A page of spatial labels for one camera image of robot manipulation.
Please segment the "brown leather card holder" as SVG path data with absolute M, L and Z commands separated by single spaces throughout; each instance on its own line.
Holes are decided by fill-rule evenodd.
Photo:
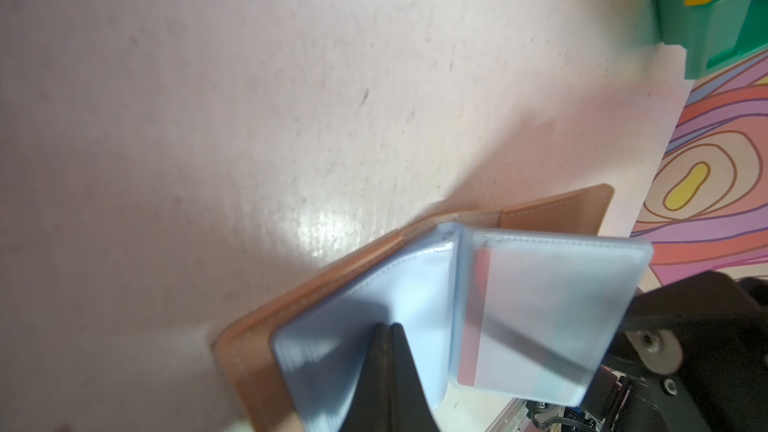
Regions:
M 599 235 L 601 184 L 391 232 L 225 327 L 214 356 L 258 431 L 338 431 L 365 356 L 404 331 L 419 403 L 449 385 L 576 406 L 652 255 Z

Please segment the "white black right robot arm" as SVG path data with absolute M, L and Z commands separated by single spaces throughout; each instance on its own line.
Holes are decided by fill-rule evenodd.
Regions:
M 706 271 L 636 296 L 580 405 L 540 431 L 764 431 L 767 281 Z

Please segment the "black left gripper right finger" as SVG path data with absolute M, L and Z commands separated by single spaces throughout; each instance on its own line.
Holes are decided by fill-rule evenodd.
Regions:
M 404 327 L 391 326 L 392 358 L 389 395 L 389 430 L 398 432 L 438 432 L 426 401 Z

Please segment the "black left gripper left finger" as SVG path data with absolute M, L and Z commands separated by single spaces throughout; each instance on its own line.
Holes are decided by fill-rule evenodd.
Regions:
M 391 429 L 391 345 L 390 327 L 376 324 L 341 432 Z

